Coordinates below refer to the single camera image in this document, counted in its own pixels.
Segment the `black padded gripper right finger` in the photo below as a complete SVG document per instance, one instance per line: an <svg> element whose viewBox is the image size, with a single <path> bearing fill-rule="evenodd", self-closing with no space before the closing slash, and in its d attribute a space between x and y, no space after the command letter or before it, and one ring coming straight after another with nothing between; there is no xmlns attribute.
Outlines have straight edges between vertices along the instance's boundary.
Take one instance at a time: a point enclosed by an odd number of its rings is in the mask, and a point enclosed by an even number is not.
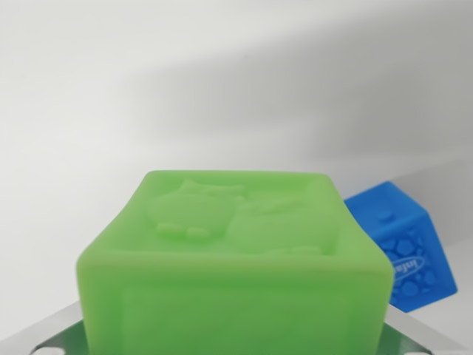
<svg viewBox="0 0 473 355"><path fill-rule="evenodd" d="M472 354L472 350L389 305L382 354Z"/></svg>

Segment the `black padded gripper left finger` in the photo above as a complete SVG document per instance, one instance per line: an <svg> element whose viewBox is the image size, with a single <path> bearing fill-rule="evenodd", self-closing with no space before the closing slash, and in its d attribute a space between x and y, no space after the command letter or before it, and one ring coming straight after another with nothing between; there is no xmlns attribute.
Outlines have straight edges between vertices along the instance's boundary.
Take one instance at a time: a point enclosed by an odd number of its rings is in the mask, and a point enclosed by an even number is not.
<svg viewBox="0 0 473 355"><path fill-rule="evenodd" d="M42 319L1 341L1 354L87 354L79 302Z"/></svg>

